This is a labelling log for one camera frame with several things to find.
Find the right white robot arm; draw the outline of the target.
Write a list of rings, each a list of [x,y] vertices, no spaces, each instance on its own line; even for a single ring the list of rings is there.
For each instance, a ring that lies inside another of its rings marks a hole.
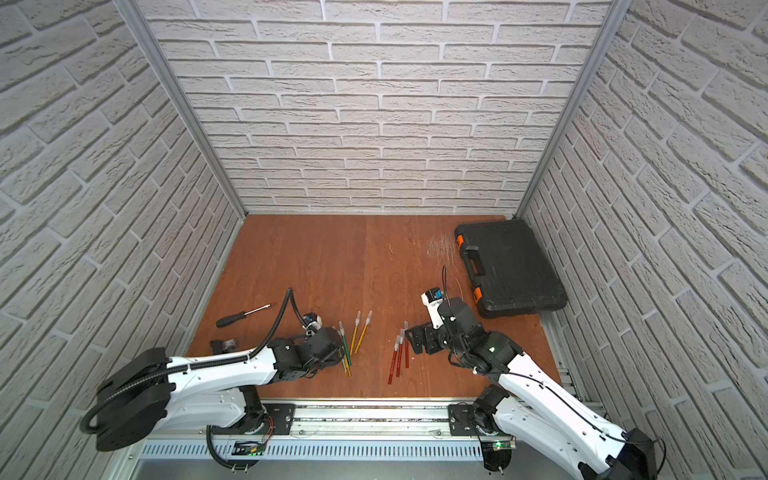
[[[405,337],[415,353],[446,350],[452,365],[491,380],[472,405],[482,432],[516,437],[575,479],[655,479],[660,473],[662,440],[597,415],[506,335],[451,319],[412,327]]]

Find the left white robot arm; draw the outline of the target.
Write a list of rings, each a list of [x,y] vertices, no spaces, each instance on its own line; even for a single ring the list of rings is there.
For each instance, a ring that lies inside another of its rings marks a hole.
[[[152,433],[211,429],[215,434],[270,430],[259,387],[310,378],[345,356],[334,328],[272,339],[259,348],[207,357],[169,357],[151,348],[97,389],[79,429],[100,452],[132,445]]]

